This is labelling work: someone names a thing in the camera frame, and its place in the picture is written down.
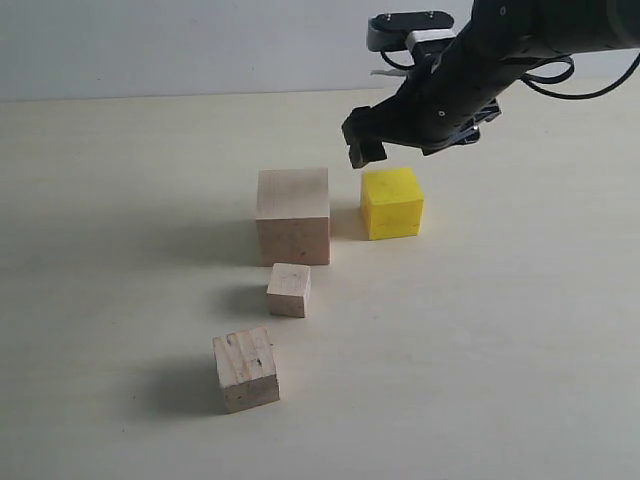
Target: large wooden block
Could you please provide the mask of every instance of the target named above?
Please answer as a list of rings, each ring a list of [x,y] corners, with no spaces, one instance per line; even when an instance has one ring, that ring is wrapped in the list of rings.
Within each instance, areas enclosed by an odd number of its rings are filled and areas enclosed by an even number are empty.
[[[280,387],[266,327],[213,339],[220,388],[231,413],[280,400]]]
[[[370,171],[362,176],[361,209],[370,240],[415,236],[424,194],[410,168]]]
[[[311,268],[276,263],[267,288],[267,305],[273,315],[304,318],[311,292]]]
[[[259,173],[256,222],[265,266],[328,265],[329,216],[328,169]]]

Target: yellow block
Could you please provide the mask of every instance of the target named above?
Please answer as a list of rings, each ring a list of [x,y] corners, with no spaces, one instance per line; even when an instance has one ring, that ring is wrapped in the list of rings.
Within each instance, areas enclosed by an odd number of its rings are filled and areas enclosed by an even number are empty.
[[[365,172],[360,206],[369,240],[420,233],[424,194],[410,168]]]

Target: robotic arm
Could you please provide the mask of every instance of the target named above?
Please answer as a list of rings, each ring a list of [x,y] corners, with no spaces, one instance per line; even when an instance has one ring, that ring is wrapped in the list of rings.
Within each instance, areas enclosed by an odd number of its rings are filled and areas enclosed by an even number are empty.
[[[638,0],[475,0],[471,20],[455,35],[444,12],[379,15],[369,22],[367,47],[407,70],[394,96],[353,110],[342,126],[354,169],[387,158],[383,143],[419,148],[425,156],[480,140],[479,125],[501,114],[496,98],[522,80],[549,96],[588,99],[620,86],[640,56],[611,87],[590,95],[562,95],[538,84],[573,73],[572,54],[640,47]],[[403,67],[388,52],[408,50]],[[569,69],[552,78],[528,73],[554,62]]]

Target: wooden cube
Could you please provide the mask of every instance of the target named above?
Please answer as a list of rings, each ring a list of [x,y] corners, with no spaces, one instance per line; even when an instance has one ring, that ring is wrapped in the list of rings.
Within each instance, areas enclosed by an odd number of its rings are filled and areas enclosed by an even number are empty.
[[[261,171],[256,222],[263,264],[328,265],[329,214],[328,169]]]
[[[276,263],[267,288],[267,305],[273,315],[304,318],[311,292],[311,268]]]
[[[224,403],[230,413],[280,400],[280,387],[266,327],[213,339]]]
[[[370,240],[420,233],[424,194],[410,168],[364,173],[361,193],[362,215]]]

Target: wooden block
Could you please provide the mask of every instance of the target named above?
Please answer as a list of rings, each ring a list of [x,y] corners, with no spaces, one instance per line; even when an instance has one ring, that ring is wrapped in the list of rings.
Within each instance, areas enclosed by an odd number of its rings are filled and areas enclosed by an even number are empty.
[[[266,327],[213,339],[220,388],[230,413],[280,400],[280,387]]]
[[[370,171],[362,176],[361,209],[370,240],[415,236],[424,194],[410,168]]]
[[[267,305],[273,315],[304,318],[311,292],[311,268],[276,263],[267,288]]]
[[[261,171],[256,210],[265,266],[329,264],[328,169]]]

